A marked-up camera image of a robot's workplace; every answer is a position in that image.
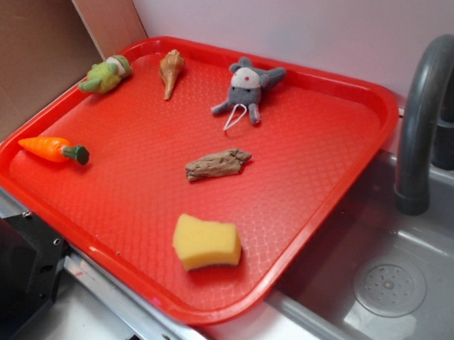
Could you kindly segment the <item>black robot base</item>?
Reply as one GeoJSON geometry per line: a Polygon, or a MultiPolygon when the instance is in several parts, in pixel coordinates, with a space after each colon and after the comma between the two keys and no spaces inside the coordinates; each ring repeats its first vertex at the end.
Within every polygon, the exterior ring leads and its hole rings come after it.
{"type": "Polygon", "coordinates": [[[55,302],[65,251],[64,238],[38,215],[0,217],[0,332],[55,302]]]}

